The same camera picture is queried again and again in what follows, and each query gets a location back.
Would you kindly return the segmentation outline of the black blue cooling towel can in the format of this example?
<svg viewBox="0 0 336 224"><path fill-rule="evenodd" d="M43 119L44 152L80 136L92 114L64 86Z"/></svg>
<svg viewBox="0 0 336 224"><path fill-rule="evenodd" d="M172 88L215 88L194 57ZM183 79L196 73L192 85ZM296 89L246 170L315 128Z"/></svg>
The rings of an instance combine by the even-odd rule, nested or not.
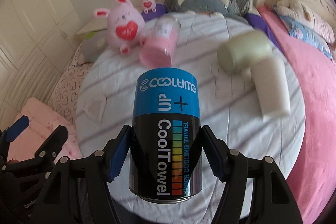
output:
<svg viewBox="0 0 336 224"><path fill-rule="evenodd" d="M202 190L198 82L189 72L157 68L139 76L130 190L152 203L177 203Z"/></svg>

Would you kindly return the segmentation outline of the pale green cup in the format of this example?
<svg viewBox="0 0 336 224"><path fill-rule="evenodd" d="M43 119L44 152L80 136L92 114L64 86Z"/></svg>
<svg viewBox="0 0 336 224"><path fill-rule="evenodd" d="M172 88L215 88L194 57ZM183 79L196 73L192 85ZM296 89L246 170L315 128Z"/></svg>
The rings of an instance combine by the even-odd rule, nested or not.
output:
<svg viewBox="0 0 336 224"><path fill-rule="evenodd" d="M260 30L235 36L217 49L218 64L224 72L240 73L272 54L272 42Z"/></svg>

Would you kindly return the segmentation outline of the pink plastic cup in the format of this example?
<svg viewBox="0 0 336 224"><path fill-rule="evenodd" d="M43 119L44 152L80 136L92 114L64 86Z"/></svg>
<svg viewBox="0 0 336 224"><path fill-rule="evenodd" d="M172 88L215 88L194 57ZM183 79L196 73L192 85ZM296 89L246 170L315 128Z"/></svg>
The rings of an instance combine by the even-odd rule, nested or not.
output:
<svg viewBox="0 0 336 224"><path fill-rule="evenodd" d="M181 24L177 18L170 15L159 18L140 50L141 64L150 69L171 67L180 30Z"/></svg>

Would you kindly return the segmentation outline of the pink fleece blanket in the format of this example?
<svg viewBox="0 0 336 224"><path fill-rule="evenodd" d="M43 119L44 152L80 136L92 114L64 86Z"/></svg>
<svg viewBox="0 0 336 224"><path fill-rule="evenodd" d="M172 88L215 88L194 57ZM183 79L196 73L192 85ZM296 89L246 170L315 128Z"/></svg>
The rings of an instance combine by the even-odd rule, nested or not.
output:
<svg viewBox="0 0 336 224"><path fill-rule="evenodd" d="M291 64L305 102L305 135L287 179L303 223L313 223L335 191L335 63L321 51L289 36L277 14L260 6L261 17Z"/></svg>

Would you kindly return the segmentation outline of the light pink folded blanket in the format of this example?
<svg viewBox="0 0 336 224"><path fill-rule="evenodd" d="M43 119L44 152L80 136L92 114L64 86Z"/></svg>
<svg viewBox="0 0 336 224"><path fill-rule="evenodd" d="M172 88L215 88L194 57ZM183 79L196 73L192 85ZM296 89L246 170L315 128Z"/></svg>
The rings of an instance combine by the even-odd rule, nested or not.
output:
<svg viewBox="0 0 336 224"><path fill-rule="evenodd" d="M30 98L17 119L27 116L30 120L29 126L11 143L8 160L23 161L34 157L34 153L51 135L58 126L65 126L68 131L68 139L62 146L61 152L56 156L54 162L60 157L68 156L71 160L80 159L82 154L77 143L77 134L73 124L60 114L54 112L50 107L37 100Z"/></svg>

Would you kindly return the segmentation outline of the heart patterned pillow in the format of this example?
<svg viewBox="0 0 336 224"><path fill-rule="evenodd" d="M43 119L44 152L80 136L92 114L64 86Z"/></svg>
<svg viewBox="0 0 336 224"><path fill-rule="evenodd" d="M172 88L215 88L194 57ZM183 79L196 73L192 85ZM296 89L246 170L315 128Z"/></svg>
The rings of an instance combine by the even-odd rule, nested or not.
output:
<svg viewBox="0 0 336 224"><path fill-rule="evenodd" d="M48 101L48 106L75 126L77 101L82 83L92 67L84 63L80 45L72 61L63 71Z"/></svg>

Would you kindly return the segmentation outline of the white striped bed sheet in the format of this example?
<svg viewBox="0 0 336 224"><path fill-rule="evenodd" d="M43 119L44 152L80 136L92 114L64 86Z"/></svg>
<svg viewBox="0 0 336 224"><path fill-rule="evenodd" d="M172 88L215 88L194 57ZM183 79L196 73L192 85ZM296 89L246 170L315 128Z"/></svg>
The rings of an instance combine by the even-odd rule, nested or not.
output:
<svg viewBox="0 0 336 224"><path fill-rule="evenodd" d="M249 32L248 24L199 14L177 13L181 32L173 65L198 81L201 121L244 156L274 158L285 177L298 157L305 132L305 105L298 79L288 62L285 74L290 95L290 116L264 120L254 86L241 76L224 73L217 64L217 49L230 38ZM89 70L77 101L76 131L83 156L106 145L125 124L131 123L135 85L145 67L139 48L122 56L106 50ZM188 201L173 205L146 202L129 190L129 163L108 185L112 197L126 210L159 223L210 223L224 189L203 161L203 189Z"/></svg>

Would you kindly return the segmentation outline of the grey green pillow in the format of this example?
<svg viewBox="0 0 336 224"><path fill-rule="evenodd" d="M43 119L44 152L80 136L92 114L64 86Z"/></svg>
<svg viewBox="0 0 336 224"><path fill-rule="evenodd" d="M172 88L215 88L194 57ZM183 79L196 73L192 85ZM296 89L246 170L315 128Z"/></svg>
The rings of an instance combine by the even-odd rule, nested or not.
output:
<svg viewBox="0 0 336 224"><path fill-rule="evenodd" d="M108 47L107 18L94 18L77 32L83 38L76 53L77 66L94 63Z"/></svg>

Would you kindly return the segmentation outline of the blue patterned pillow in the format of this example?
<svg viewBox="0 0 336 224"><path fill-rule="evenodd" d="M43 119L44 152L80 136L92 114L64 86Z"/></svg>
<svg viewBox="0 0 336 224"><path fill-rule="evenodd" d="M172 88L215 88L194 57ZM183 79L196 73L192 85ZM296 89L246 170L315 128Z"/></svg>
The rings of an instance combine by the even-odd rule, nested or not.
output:
<svg viewBox="0 0 336 224"><path fill-rule="evenodd" d="M291 19L288 16L282 16L278 14L278 17L284 23L291 37L300 39L303 42L308 43L309 45L321 51L327 58L333 60L333 55L331 54L330 48L324 38L320 37L312 29Z"/></svg>

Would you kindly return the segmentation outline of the cream wardrobe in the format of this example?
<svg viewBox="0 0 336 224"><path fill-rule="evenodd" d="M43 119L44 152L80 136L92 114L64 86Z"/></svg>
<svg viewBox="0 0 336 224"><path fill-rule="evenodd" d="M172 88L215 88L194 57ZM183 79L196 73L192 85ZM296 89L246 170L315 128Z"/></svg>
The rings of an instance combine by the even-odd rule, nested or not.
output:
<svg viewBox="0 0 336 224"><path fill-rule="evenodd" d="M1 0L1 129L29 98L47 103L82 25L70 0Z"/></svg>

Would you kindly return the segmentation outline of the large pink bunny plush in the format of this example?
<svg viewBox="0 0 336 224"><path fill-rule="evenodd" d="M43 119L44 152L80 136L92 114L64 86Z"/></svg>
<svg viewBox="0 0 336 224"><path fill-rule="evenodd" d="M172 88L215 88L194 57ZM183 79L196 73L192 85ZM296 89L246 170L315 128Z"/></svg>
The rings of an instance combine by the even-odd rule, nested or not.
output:
<svg viewBox="0 0 336 224"><path fill-rule="evenodd" d="M147 37L146 24L130 0L114 1L116 7L99 8L93 14L95 18L107 18L107 42L122 55L127 55L136 45L144 45Z"/></svg>

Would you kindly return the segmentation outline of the cream plush toy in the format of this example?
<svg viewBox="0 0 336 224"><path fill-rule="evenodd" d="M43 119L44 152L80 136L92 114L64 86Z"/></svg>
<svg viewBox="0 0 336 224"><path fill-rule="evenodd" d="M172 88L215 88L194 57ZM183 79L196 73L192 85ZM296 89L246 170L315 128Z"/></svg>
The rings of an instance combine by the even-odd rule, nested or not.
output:
<svg viewBox="0 0 336 224"><path fill-rule="evenodd" d="M312 29L329 44L335 42L335 32L332 26L322 19L308 5L298 0L280 0L276 3L277 11L282 16L290 17L296 22Z"/></svg>

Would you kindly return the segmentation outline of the small pink bunny plush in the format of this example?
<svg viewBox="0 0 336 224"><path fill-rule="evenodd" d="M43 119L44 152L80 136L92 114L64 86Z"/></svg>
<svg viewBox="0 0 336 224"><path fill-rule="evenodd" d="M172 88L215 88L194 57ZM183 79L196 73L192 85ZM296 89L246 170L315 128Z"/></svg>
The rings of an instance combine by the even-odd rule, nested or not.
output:
<svg viewBox="0 0 336 224"><path fill-rule="evenodd" d="M141 9L145 14L151 12L156 12L156 1L155 0L141 0Z"/></svg>

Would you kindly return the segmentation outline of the grey cat plush pillow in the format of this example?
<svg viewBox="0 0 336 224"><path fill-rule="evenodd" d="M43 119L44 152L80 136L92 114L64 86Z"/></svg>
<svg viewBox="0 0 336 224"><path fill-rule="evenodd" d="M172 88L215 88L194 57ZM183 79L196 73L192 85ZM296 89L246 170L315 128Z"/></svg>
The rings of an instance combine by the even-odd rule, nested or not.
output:
<svg viewBox="0 0 336 224"><path fill-rule="evenodd" d="M248 21L238 14L230 0L174 0L171 11L218 15L248 24Z"/></svg>

